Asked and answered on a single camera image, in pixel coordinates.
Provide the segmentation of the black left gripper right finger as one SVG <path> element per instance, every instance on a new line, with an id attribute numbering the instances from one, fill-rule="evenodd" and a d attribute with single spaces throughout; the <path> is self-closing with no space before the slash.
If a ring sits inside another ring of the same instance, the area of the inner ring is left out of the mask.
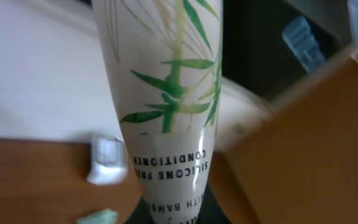
<path id="1" fill-rule="evenodd" d="M 197 224 L 232 224 L 219 206 L 209 184 L 204 191 Z"/>

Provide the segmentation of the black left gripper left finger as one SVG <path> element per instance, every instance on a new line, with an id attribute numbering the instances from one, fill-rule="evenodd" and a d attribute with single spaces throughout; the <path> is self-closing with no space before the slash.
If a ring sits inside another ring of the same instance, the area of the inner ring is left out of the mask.
<path id="1" fill-rule="evenodd" d="M 124 224 L 154 224 L 143 196 L 140 197 L 134 211 Z"/>

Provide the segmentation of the teal wipes packet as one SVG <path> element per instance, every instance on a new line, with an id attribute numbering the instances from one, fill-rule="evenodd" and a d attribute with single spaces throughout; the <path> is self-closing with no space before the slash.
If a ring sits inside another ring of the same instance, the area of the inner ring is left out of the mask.
<path id="1" fill-rule="evenodd" d="M 76 219 L 76 224 L 116 224 L 119 214 L 111 209 L 94 212 Z"/>

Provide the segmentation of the white bamboo conditioner tube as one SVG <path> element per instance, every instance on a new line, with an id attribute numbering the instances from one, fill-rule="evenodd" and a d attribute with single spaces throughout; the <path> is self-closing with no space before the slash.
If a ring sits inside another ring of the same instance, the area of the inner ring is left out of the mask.
<path id="1" fill-rule="evenodd" d="M 222 0 L 93 0 L 123 141 L 155 223 L 196 223 L 218 123 Z"/>

